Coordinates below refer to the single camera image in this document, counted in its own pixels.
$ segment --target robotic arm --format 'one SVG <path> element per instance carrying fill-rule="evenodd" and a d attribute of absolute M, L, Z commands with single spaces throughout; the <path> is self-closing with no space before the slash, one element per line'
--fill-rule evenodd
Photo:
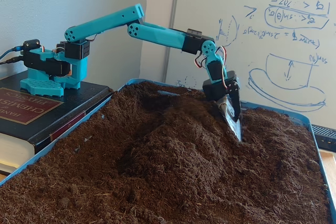
<path fill-rule="evenodd" d="M 25 41 L 22 47 L 23 61 L 28 68 L 28 78 L 21 81 L 21 88 L 32 94 L 57 96 L 62 96 L 65 88 L 79 89 L 80 81 L 87 73 L 90 42 L 94 40 L 89 40 L 87 37 L 127 26 L 128 34 L 133 38 L 181 49 L 194 55 L 198 52 L 200 52 L 199 56 L 203 54 L 205 68 L 209 75 L 209 79 L 203 83 L 207 99 L 217 102 L 229 124 L 239 124 L 238 78 L 234 71 L 226 72 L 225 59 L 217 54 L 218 49 L 222 48 L 226 58 L 225 49 L 216 48 L 214 39 L 202 35 L 200 31 L 188 29 L 184 32 L 164 28 L 143 22 L 143 16 L 143 9 L 140 4 L 137 4 L 79 26 L 70 27 L 65 31 L 66 41 L 57 44 L 54 50 L 41 48 L 39 40 Z"/>
<path fill-rule="evenodd" d="M 89 36 L 127 25 L 128 34 L 133 38 L 181 49 L 194 55 L 200 52 L 206 57 L 205 68 L 209 75 L 209 79 L 203 83 L 206 97 L 209 100 L 220 101 L 229 94 L 234 110 L 231 113 L 234 121 L 237 121 L 240 115 L 237 77 L 234 71 L 226 72 L 223 58 L 216 54 L 217 48 L 214 39 L 192 29 L 184 32 L 146 23 L 142 21 L 143 16 L 142 7 L 137 4 L 82 25 L 70 27 L 65 32 L 65 38 L 69 43 L 76 43 Z"/>

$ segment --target blue cable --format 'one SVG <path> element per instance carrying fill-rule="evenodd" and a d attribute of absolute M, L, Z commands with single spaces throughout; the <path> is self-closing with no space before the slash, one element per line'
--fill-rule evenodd
<path fill-rule="evenodd" d="M 4 57 L 5 57 L 8 53 L 10 53 L 10 52 L 18 52 L 18 51 L 21 51 L 21 50 L 22 50 L 22 46 L 13 47 L 12 49 L 5 51 L 5 52 L 0 56 L 0 60 L 1 60 L 2 58 L 4 58 Z"/>
<path fill-rule="evenodd" d="M 0 60 L 1 60 L 2 58 L 4 58 L 4 57 L 6 56 L 6 54 L 8 54 L 8 53 L 10 53 L 10 52 L 13 52 L 13 49 L 10 49 L 10 50 L 8 50 L 8 51 L 5 51 L 5 53 L 4 53 L 3 55 L 0 56 Z"/>

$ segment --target plastic tray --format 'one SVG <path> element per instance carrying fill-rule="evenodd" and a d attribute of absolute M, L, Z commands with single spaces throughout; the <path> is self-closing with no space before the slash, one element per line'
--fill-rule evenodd
<path fill-rule="evenodd" d="M 161 86 L 170 86 L 170 87 L 173 87 L 173 85 L 169 85 L 169 84 L 161 83 L 161 82 L 150 81 L 150 80 L 146 80 L 146 79 L 131 79 L 124 86 L 122 86 L 119 90 L 121 90 L 125 86 L 132 85 L 132 84 L 138 84 L 138 83 L 141 83 L 141 82 L 144 82 L 144 81 L 149 81 L 151 83 L 155 83 L 155 84 L 158 84 L 158 85 L 161 85 Z M 97 107 L 93 111 L 91 111 L 87 116 L 85 116 L 81 121 L 79 121 L 77 124 L 75 124 L 72 128 L 70 128 L 62 137 L 59 137 L 59 138 L 55 139 L 52 143 L 50 143 L 48 146 L 46 146 L 42 151 L 40 151 L 34 157 L 32 157 L 30 160 L 28 160 L 24 165 L 22 165 L 20 168 L 18 168 L 17 170 L 15 170 L 12 174 L 8 175 L 2 182 L 0 182 L 0 186 L 3 185 L 6 181 L 8 181 L 9 179 L 11 179 L 12 177 L 14 177 L 16 174 L 19 174 L 28 165 L 31 165 L 31 164 L 37 162 L 39 158 L 45 156 L 48 152 L 50 152 L 50 150 L 53 148 L 53 146 L 56 144 L 56 142 L 60 138 L 63 138 L 65 136 L 67 136 L 80 123 L 88 120 L 95 112 L 97 112 L 109 100 L 110 100 L 110 98 L 108 98 L 106 101 L 104 101 L 99 107 Z M 310 120 L 306 116 L 304 116 L 302 114 L 299 114 L 299 113 L 296 113 L 296 112 L 286 111 L 286 110 L 282 110 L 282 109 L 276 109 L 276 108 L 272 108 L 272 107 L 268 107 L 268 106 L 263 106 L 263 105 L 259 105 L 259 104 L 255 104 L 255 103 L 250 103 L 250 102 L 245 102 L 245 101 L 241 102 L 241 106 L 242 106 L 242 109 L 244 109 L 244 108 L 264 108 L 264 109 L 276 111 L 276 112 L 281 113 L 281 114 L 287 114 L 289 116 L 289 118 L 291 119 L 291 121 L 293 121 L 293 123 L 305 126 L 312 133 L 312 138 L 313 138 L 313 141 L 315 143 L 316 149 L 318 151 L 317 142 L 316 142 L 316 139 L 315 139 L 315 136 L 314 136 L 314 133 L 313 133 L 313 129 L 312 129 Z M 328 183 L 327 177 L 325 175 L 325 171 L 324 171 L 324 167 L 323 167 L 323 163 L 322 163 L 322 159 L 321 159 L 319 151 L 318 151 L 318 155 L 319 155 L 319 161 L 320 161 L 319 163 L 320 163 L 323 179 L 324 179 L 325 184 L 328 185 L 328 188 L 329 188 L 329 183 Z M 336 224 L 336 209 L 335 209 L 335 205 L 334 205 L 334 202 L 332 200 L 332 197 L 331 197 L 330 190 L 328 190 L 328 198 L 329 198 L 329 202 L 330 202 L 330 210 L 331 210 L 332 223 Z"/>

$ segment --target dirt pile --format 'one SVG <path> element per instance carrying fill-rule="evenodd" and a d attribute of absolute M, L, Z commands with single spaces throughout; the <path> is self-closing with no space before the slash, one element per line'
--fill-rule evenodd
<path fill-rule="evenodd" d="M 201 92 L 128 86 L 0 188 L 0 222 L 330 223 L 310 133 L 243 118 L 238 144 Z"/>

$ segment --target metal scoop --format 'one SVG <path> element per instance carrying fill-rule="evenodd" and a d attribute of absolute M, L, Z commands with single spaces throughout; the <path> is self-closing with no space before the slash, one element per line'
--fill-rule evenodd
<path fill-rule="evenodd" d="M 234 120 L 235 117 L 235 110 L 233 109 L 228 95 L 225 95 L 223 98 L 217 101 L 217 106 L 224 117 L 227 125 L 229 125 L 230 129 L 235 133 L 238 141 L 241 142 L 242 139 L 242 131 L 240 128 L 240 120 Z"/>

